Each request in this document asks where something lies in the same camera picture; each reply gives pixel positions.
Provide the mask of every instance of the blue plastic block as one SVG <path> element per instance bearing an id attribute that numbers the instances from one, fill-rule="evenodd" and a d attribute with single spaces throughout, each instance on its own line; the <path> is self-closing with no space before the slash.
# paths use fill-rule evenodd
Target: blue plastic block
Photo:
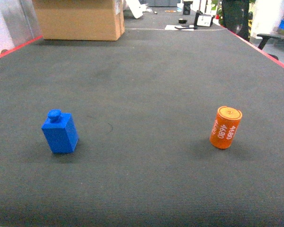
<path id="1" fill-rule="evenodd" d="M 49 147 L 55 154 L 74 152 L 79 136 L 71 113 L 51 110 L 41 127 Z"/>

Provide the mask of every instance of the printed number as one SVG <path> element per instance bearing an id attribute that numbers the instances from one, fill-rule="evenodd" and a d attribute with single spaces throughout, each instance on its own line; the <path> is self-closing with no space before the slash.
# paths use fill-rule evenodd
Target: printed number
<path id="1" fill-rule="evenodd" d="M 226 137 L 227 140 L 232 139 L 232 137 L 233 137 L 233 135 L 234 135 L 234 133 L 235 133 L 235 129 L 236 129 L 235 126 L 232 126 L 232 127 L 230 128 L 230 130 L 228 131 L 227 137 Z"/>
<path id="2" fill-rule="evenodd" d="M 217 132 L 217 126 L 218 126 L 218 120 L 216 119 L 216 120 L 214 121 L 214 124 L 213 124 L 212 134 L 216 134 L 216 132 Z"/>
<path id="3" fill-rule="evenodd" d="M 219 137 L 220 139 L 223 139 L 223 138 L 224 138 L 226 130 L 227 130 L 227 127 L 226 127 L 225 125 L 222 125 L 222 126 L 220 127 L 219 134 L 218 134 L 218 137 Z"/>

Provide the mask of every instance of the orange can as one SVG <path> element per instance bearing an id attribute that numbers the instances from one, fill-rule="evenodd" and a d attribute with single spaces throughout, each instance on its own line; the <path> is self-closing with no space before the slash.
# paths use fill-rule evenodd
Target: orange can
<path id="1" fill-rule="evenodd" d="M 226 149 L 231 146 L 242 118 L 240 110 L 231 107 L 221 106 L 213 124 L 212 134 L 209 141 L 219 149 Z"/>

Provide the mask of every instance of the red table edge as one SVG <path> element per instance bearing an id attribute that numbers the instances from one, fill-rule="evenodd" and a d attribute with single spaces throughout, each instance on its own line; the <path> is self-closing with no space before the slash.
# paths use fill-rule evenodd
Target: red table edge
<path id="1" fill-rule="evenodd" d="M 270 60 L 274 61 L 275 63 L 277 63 L 278 65 L 282 66 L 284 68 L 284 63 L 280 62 L 279 60 L 273 58 L 272 56 L 270 56 L 268 53 L 264 52 L 263 50 L 260 50 L 259 48 L 257 48 L 256 46 L 254 46 L 253 44 L 251 44 L 250 42 L 246 41 L 245 39 L 241 38 L 240 36 L 238 36 L 237 34 L 233 33 L 232 31 L 229 31 L 232 34 L 234 34 L 235 36 L 237 36 L 240 40 L 242 40 L 243 42 L 245 42 L 246 44 L 248 44 L 249 46 L 251 46 L 252 48 L 254 48 L 255 50 L 259 51 L 261 54 L 265 55 L 266 57 L 268 57 Z"/>
<path id="2" fill-rule="evenodd" d="M 238 36 L 237 34 L 235 34 L 235 33 L 233 33 L 233 34 L 234 34 L 235 36 L 237 36 L 240 40 L 242 40 L 243 42 L 245 42 L 246 44 L 248 44 L 249 46 L 251 46 L 252 48 L 254 48 L 255 50 L 259 51 L 261 54 L 263 54 L 264 56 L 268 57 L 270 60 L 274 61 L 275 63 L 277 63 L 278 65 L 280 65 L 280 66 L 282 66 L 282 67 L 284 68 L 284 63 L 282 63 L 282 62 L 280 62 L 279 60 L 273 58 L 273 57 L 270 56 L 268 53 L 266 53 L 266 52 L 264 52 L 264 51 L 258 49 L 258 48 L 255 47 L 253 44 L 249 43 L 249 42 L 246 41 L 245 39 L 242 39 L 242 38 L 241 38 L 240 36 Z M 24 44 L 21 44 L 21 45 L 15 47 L 15 48 L 13 48 L 13 49 L 11 49 L 11 50 L 9 50 L 9 51 L 6 51 L 6 52 L 0 54 L 0 58 L 6 56 L 6 55 L 8 55 L 8 54 L 10 54 L 10 53 L 12 53 L 12 52 L 14 52 L 14 51 L 16 51 L 16 50 L 19 50 L 20 48 L 22 48 L 22 47 L 24 47 L 24 46 L 27 46 L 27 45 L 29 45 L 29 44 L 33 43 L 34 41 L 37 41 L 38 39 L 41 39 L 41 38 L 42 38 L 42 35 L 36 37 L 35 39 L 32 39 L 32 40 L 30 40 L 30 41 L 24 43 Z"/>
<path id="3" fill-rule="evenodd" d="M 24 43 L 24 44 L 21 44 L 21 45 L 19 45 L 19 46 L 13 48 L 13 49 L 11 49 L 11 50 L 8 50 L 8 51 L 6 51 L 6 52 L 0 54 L 0 58 L 6 56 L 6 55 L 8 55 L 8 54 L 10 54 L 10 53 L 12 53 L 12 52 L 14 52 L 14 51 L 16 51 L 16 50 L 19 50 L 20 48 L 22 48 L 22 47 L 24 47 L 24 46 L 27 46 L 27 45 L 33 43 L 34 41 L 37 41 L 38 39 L 41 39 L 42 37 L 43 37 L 42 35 L 41 35 L 41 36 L 38 36 L 38 37 L 36 37 L 35 39 L 32 39 L 32 40 L 30 40 L 30 41 L 28 41 L 28 42 L 26 42 L 26 43 Z"/>

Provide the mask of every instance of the cardboard box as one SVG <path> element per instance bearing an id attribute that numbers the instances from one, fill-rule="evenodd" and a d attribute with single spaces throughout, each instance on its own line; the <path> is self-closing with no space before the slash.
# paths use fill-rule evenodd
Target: cardboard box
<path id="1" fill-rule="evenodd" d="M 115 41 L 124 33 L 121 0 L 33 0 L 44 39 Z"/>

